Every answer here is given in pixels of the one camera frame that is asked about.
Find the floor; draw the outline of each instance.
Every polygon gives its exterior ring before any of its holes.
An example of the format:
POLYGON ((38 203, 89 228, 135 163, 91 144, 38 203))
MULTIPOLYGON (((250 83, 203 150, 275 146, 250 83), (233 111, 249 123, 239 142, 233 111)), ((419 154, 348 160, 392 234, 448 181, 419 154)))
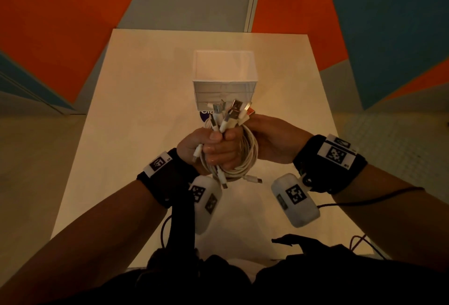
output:
MULTIPOLYGON (((50 239, 85 117, 0 116, 0 285, 50 239)), ((449 202, 449 113, 334 121, 370 162, 449 202)))

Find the person's right hand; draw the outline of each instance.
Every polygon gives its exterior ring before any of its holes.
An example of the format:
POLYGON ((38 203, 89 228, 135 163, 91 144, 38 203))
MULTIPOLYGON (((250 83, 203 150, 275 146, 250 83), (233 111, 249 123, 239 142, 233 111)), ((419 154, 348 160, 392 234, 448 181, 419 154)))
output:
POLYGON ((279 118, 251 115, 245 125, 259 144, 259 159, 289 164, 313 135, 279 118))

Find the open box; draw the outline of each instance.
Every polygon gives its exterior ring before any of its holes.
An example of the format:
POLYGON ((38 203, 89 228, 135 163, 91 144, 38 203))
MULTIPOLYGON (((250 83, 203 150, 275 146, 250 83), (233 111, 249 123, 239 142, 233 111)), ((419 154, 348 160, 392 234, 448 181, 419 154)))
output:
POLYGON ((211 111, 208 103, 250 102, 257 83, 254 52, 195 51, 193 83, 198 111, 211 111))

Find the forearm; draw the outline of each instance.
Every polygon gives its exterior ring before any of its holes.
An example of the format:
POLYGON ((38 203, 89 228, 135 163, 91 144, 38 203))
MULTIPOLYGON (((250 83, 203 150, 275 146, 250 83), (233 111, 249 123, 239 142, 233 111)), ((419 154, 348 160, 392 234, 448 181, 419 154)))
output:
POLYGON ((38 303, 102 285, 124 272, 165 214, 140 181, 128 184, 36 253, 0 290, 0 303, 38 303))
MULTIPOLYGON (((410 187, 401 179, 368 165, 337 203, 369 200, 410 187)), ((449 206, 423 191, 343 211, 390 257, 430 268, 449 268, 449 206)))

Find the black wrist strap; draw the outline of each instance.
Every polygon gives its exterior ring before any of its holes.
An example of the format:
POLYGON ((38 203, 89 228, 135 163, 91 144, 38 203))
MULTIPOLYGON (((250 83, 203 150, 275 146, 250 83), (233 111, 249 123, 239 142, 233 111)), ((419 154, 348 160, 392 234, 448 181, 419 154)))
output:
MULTIPOLYGON (((176 148, 166 154, 170 156, 170 160, 163 160, 164 163, 160 169, 150 177, 145 172, 141 172, 137 180, 144 184, 160 205, 168 209, 171 207, 175 193, 187 191, 189 183, 192 183, 199 174, 193 166, 178 156, 176 148)), ((154 167, 154 163, 158 160, 161 160, 160 156, 149 165, 154 167)))
POLYGON ((351 154, 350 150, 333 142, 328 142, 326 137, 316 135, 310 138, 304 148, 296 155, 293 164, 300 174, 306 173, 303 183, 311 186, 311 191, 336 194, 345 189, 357 177, 367 165, 367 161, 363 156, 357 154, 350 168, 346 169, 339 163, 318 155, 325 142, 329 148, 332 149, 334 146, 334 150, 341 152, 342 155, 354 155, 351 154))

